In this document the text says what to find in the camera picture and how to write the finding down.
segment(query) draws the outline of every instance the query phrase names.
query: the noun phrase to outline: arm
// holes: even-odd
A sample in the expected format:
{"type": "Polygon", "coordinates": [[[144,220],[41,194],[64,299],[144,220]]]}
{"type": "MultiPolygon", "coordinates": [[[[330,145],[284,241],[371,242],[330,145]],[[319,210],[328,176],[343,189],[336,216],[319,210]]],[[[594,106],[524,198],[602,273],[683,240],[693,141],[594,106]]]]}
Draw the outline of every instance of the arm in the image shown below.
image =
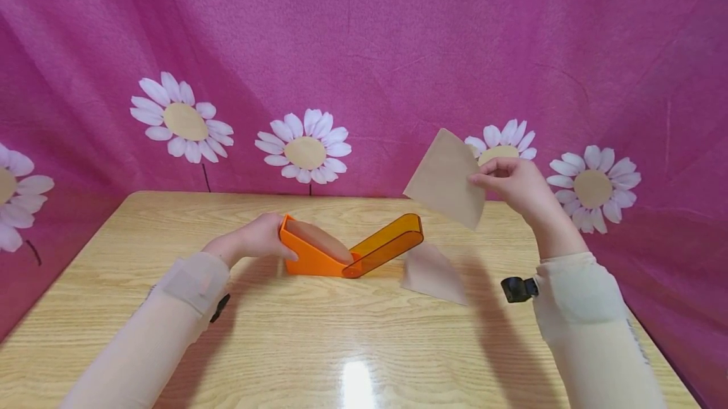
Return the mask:
{"type": "Polygon", "coordinates": [[[281,217],[264,214],[177,260],[83,373],[62,409],[152,408],[187,347],[200,337],[242,256],[297,256],[278,240],[281,217]]]}
{"type": "Polygon", "coordinates": [[[536,166],[500,158],[480,171],[471,182],[496,190],[533,229],[541,257],[533,310],[571,407],[665,408],[617,281],[596,262],[536,166]]]}

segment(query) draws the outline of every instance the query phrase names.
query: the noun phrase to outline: left hand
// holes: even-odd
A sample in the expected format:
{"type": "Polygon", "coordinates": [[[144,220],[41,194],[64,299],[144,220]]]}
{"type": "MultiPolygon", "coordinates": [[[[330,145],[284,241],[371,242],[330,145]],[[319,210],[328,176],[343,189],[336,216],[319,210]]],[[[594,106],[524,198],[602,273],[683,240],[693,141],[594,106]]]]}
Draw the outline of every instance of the left hand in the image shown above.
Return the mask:
{"type": "Polygon", "coordinates": [[[278,236],[282,222],[280,214],[261,214],[238,230],[215,238],[202,251],[220,257],[229,268],[243,257],[275,256],[298,260],[296,253],[283,245],[278,236]]]}

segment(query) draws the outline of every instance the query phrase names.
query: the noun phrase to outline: beige sleeve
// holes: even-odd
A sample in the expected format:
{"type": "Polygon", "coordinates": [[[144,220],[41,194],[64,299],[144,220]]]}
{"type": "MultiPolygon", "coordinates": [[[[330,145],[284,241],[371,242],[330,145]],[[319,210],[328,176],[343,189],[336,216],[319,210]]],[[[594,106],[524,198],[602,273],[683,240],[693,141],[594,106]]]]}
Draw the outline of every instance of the beige sleeve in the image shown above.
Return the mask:
{"type": "Polygon", "coordinates": [[[204,252],[177,260],[61,408],[152,408],[187,347],[207,328],[229,275],[204,252]]]}
{"type": "Polygon", "coordinates": [[[538,327],[574,409],[666,408],[614,277],[590,252],[537,269],[538,327]]]}

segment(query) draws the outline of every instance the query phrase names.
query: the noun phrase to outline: brown paper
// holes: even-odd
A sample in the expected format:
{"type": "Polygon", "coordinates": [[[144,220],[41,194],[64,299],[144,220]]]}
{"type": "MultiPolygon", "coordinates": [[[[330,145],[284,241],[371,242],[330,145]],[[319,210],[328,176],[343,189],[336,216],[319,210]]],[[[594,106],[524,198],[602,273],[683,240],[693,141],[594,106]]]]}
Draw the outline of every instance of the brown paper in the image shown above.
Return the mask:
{"type": "Polygon", "coordinates": [[[468,145],[440,130],[404,194],[474,231],[483,216],[485,190],[468,182],[468,175],[478,170],[468,145]]]}
{"type": "Polygon", "coordinates": [[[344,243],[336,240],[336,238],[320,227],[304,223],[303,221],[288,221],[286,223],[286,231],[291,232],[293,235],[301,238],[301,240],[307,242],[309,245],[313,245],[342,264],[348,265],[354,262],[354,257],[351,256],[351,252],[346,249],[344,243]]]}
{"type": "Polygon", "coordinates": [[[426,241],[407,252],[402,288],[467,305],[465,285],[450,261],[426,241]]]}

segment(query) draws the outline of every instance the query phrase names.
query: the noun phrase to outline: hand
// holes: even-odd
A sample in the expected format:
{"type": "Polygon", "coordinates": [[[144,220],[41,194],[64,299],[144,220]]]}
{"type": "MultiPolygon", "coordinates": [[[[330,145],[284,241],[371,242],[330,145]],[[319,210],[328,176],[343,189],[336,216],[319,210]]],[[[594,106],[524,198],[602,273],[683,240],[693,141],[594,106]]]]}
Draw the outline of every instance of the hand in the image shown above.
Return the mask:
{"type": "Polygon", "coordinates": [[[480,166],[470,183],[491,189],[526,219],[541,259],[589,251],[536,164],[520,158],[495,158],[480,166]]]}
{"type": "Polygon", "coordinates": [[[296,253],[283,245],[278,236],[282,221],[280,214],[261,214],[238,230],[215,238],[202,251],[220,257],[229,268],[243,257],[275,256],[298,260],[296,253]]]}
{"type": "Polygon", "coordinates": [[[532,226],[565,215],[541,171],[527,159],[491,159],[480,166],[479,174],[471,175],[469,180],[480,188],[497,192],[532,226]]]}

